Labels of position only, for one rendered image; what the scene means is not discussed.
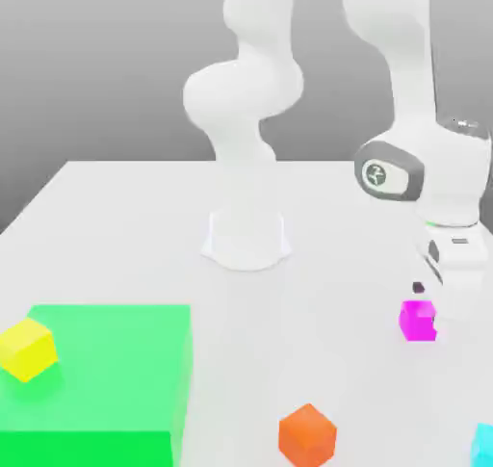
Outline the small orange cube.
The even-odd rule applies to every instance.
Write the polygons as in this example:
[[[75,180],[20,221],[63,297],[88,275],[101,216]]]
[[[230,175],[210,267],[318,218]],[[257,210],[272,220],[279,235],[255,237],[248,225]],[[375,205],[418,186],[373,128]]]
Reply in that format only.
[[[335,452],[337,427],[307,403],[279,421],[278,448],[295,467],[321,467]]]

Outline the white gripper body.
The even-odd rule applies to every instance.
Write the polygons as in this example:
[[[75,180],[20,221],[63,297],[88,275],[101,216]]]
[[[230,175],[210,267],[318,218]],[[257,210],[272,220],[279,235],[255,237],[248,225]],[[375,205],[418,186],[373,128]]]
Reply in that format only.
[[[420,280],[437,313],[471,313],[483,289],[486,258],[437,263],[420,254]]]

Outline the small yellow cube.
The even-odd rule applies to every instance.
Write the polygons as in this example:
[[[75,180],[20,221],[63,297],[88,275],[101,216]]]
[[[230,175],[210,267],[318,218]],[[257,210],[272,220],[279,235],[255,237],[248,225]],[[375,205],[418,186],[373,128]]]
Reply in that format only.
[[[25,318],[0,333],[0,367],[21,382],[28,382],[58,362],[52,332]]]

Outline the large green box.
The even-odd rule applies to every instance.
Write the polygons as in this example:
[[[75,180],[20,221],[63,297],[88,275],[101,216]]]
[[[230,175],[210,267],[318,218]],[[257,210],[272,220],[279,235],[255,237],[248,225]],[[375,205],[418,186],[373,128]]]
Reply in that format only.
[[[36,305],[59,360],[0,371],[0,467],[180,467],[193,369],[187,305]]]

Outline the small cyan cube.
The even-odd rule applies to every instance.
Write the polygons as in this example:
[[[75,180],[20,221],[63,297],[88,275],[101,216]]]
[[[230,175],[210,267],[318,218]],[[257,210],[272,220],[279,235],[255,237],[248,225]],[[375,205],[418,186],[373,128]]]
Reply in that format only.
[[[493,467],[492,425],[477,425],[471,445],[470,467]]]

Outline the small magenta cube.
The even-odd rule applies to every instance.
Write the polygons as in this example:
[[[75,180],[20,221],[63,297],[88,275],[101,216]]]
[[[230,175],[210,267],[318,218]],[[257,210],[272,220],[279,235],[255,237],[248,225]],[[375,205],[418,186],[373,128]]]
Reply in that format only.
[[[434,342],[436,310],[430,300],[405,300],[401,305],[399,326],[408,342]]]

